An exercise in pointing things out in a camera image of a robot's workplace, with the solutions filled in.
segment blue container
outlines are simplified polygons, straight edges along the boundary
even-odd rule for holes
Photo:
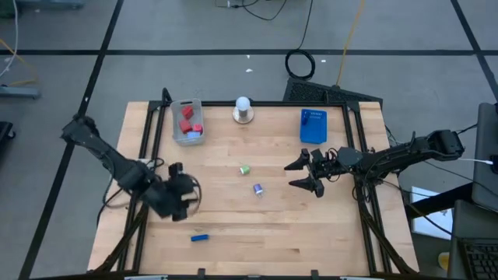
[[[321,144],[327,141],[327,112],[323,110],[301,110],[301,142]]]

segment red cube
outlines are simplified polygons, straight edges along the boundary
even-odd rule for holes
[[[187,120],[181,120],[178,124],[180,125],[181,132],[183,132],[184,134],[192,131],[192,126]]]
[[[184,117],[188,120],[194,115],[194,108],[192,106],[185,106],[181,108],[181,113],[184,115]]]
[[[202,134],[202,124],[194,124],[194,131]]]

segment blue cylinder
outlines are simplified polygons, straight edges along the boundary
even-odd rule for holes
[[[190,240],[192,242],[194,242],[194,241],[200,241],[200,240],[208,240],[208,239],[209,239],[209,235],[207,235],[207,234],[202,234],[202,235],[198,235],[198,236],[192,236],[190,238]]]

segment wooden tabletop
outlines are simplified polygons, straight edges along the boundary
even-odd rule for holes
[[[137,158],[146,118],[147,103],[129,103],[117,150]],[[386,149],[388,140],[378,103],[361,103],[368,147]],[[300,107],[255,107],[250,124],[232,118],[232,107],[203,107],[205,143],[181,147],[172,138],[172,116],[167,110],[159,157],[166,163],[182,162],[185,171],[202,186],[199,212],[182,222],[160,219],[149,212],[140,272],[143,274],[195,275],[368,275],[358,204],[352,198],[351,175],[335,183],[322,180],[322,198],[291,187],[290,180],[306,171],[284,171],[302,148],[310,150],[347,146],[340,108],[315,108],[328,112],[328,141],[306,145],[299,139]],[[352,120],[356,147],[357,133]],[[153,141],[151,129],[149,153]],[[243,176],[239,168],[251,166]],[[157,170],[167,177],[167,168]],[[397,184],[395,176],[386,180]],[[253,185],[264,189],[262,198]],[[110,194],[117,190],[114,185]],[[418,271],[412,238],[400,191],[387,184],[377,186],[384,231],[407,264]],[[129,200],[120,195],[112,204]],[[101,218],[89,269],[97,267],[123,234],[127,209],[106,209]],[[209,240],[190,237],[209,234]],[[382,271],[378,243],[372,234],[377,270]],[[131,267],[135,241],[131,242],[127,268]]]

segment white ball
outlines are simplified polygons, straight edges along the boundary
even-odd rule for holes
[[[247,110],[251,107],[251,102],[247,97],[241,96],[237,98],[235,106],[237,107],[238,110]]]

